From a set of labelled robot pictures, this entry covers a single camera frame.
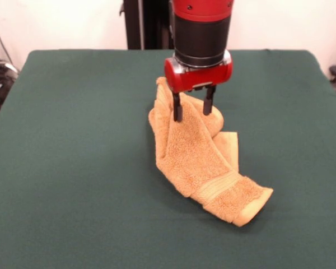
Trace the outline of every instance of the green tablecloth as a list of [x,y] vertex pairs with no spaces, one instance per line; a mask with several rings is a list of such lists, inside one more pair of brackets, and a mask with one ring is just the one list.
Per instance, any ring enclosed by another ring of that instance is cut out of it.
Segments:
[[171,54],[30,54],[0,113],[0,268],[336,269],[336,93],[315,58],[232,52],[216,105],[241,172],[275,190],[236,228],[155,166],[147,114]]

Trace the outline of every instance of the orange towel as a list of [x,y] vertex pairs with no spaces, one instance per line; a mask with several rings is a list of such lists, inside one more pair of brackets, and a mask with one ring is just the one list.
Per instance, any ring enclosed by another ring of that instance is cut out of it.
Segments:
[[157,167],[183,196],[198,201],[222,220],[245,225],[273,190],[239,174],[237,134],[221,132],[223,116],[216,108],[203,116],[203,102],[181,94],[183,121],[174,122],[166,80],[159,78],[157,85],[149,114]]

